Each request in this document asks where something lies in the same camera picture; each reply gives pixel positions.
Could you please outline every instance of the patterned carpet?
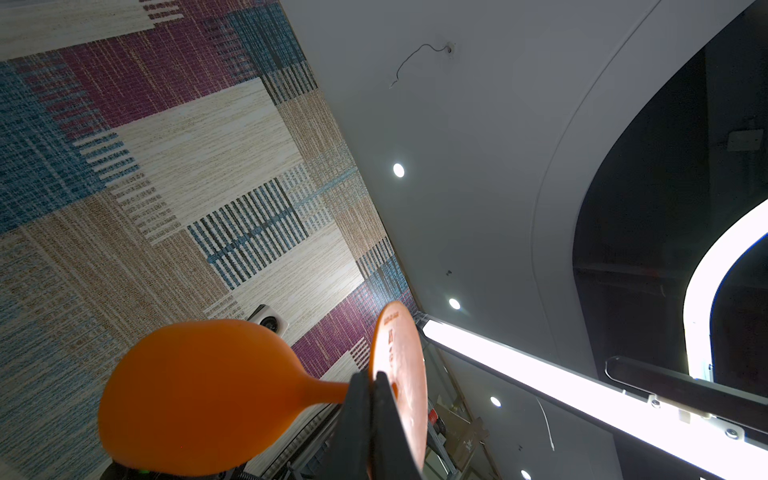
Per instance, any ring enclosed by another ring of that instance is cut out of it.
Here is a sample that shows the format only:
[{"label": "patterned carpet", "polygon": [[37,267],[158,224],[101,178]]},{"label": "patterned carpet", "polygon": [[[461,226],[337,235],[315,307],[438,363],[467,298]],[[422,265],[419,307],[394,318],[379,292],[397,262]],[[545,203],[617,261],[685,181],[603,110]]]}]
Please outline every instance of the patterned carpet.
[{"label": "patterned carpet", "polygon": [[97,478],[101,390],[160,326],[266,303],[311,375],[346,379],[387,302],[415,312],[279,4],[8,5],[0,479]]}]

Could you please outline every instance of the white speaker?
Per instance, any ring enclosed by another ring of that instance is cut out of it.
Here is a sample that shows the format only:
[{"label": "white speaker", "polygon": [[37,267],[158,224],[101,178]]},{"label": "white speaker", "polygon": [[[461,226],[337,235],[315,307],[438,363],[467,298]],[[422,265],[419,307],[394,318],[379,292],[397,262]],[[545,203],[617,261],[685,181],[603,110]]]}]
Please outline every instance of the white speaker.
[{"label": "white speaker", "polygon": [[289,323],[286,322],[283,317],[278,315],[276,311],[272,310],[271,306],[264,304],[259,305],[259,308],[250,314],[247,321],[265,326],[280,336],[285,334],[289,325]]}]

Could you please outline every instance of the orange ladle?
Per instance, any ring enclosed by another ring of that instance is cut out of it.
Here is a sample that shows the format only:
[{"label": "orange ladle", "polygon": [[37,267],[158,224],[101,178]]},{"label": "orange ladle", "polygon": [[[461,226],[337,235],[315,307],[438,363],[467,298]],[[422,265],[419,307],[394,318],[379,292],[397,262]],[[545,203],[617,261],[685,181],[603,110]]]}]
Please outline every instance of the orange ladle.
[{"label": "orange ladle", "polygon": [[[400,302],[382,311],[372,347],[371,375],[384,370],[396,383],[401,420],[421,466],[424,360]],[[143,338],[118,363],[101,397],[99,436],[107,453],[127,467],[211,475],[263,452],[306,407],[342,403],[347,387],[308,375],[288,344],[261,325],[235,319],[175,323]],[[414,438],[420,439],[416,446]]]}]

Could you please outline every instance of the electrical cable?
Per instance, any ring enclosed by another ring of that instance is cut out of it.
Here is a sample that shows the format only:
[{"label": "electrical cable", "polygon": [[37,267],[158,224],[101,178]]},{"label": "electrical cable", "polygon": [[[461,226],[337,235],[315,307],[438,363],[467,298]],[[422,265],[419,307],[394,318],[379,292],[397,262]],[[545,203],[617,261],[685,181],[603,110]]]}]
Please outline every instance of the electrical cable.
[{"label": "electrical cable", "polygon": [[541,413],[544,414],[544,421],[547,422],[547,433],[549,434],[549,445],[552,445],[552,451],[554,452],[554,442],[552,441],[552,432],[549,429],[549,420],[547,420],[547,413],[544,411],[544,406],[539,402],[538,397],[536,397],[536,402],[538,402],[538,408],[541,409]]},{"label": "electrical cable", "polygon": [[431,48],[432,50],[434,50],[434,51],[443,51],[443,50],[445,50],[445,49],[448,49],[448,53],[451,53],[451,47],[450,47],[450,45],[448,45],[448,44],[445,44],[445,47],[443,47],[443,48],[440,48],[439,50],[438,50],[437,48],[435,48],[435,47],[431,46],[429,43],[425,43],[425,44],[422,44],[422,46],[421,46],[421,47],[418,47],[416,50],[414,50],[414,51],[413,51],[413,53],[411,53],[410,55],[408,55],[408,58],[406,58],[405,60],[403,60],[403,61],[402,61],[402,63],[400,64],[400,66],[397,68],[397,72],[395,72],[395,81],[394,81],[394,82],[392,82],[392,84],[389,86],[390,88],[392,88],[392,87],[393,87],[393,86],[394,86],[394,85],[397,83],[397,81],[400,79],[400,68],[402,68],[402,66],[403,66],[403,65],[405,65],[405,64],[406,64],[406,62],[407,62],[408,60],[410,60],[410,59],[411,59],[411,57],[412,57],[413,55],[416,55],[416,52],[417,52],[417,51],[419,51],[419,50],[421,50],[421,49],[422,49],[422,47],[430,47],[430,48]]}]

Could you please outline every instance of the fluorescent light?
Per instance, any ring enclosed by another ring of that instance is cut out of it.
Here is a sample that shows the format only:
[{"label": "fluorescent light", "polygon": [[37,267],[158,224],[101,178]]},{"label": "fluorescent light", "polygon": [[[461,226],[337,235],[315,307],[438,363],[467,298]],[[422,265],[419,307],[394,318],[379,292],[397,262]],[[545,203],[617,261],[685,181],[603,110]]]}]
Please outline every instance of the fluorescent light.
[{"label": "fluorescent light", "polygon": [[717,239],[696,267],[685,291],[683,326],[688,374],[713,381],[710,317],[712,305],[731,267],[768,233],[768,200],[753,208]]},{"label": "fluorescent light", "polygon": [[767,451],[729,439],[697,415],[690,424],[659,415],[621,390],[447,323],[430,320],[423,332],[436,343],[726,480],[754,480],[768,465]]}]

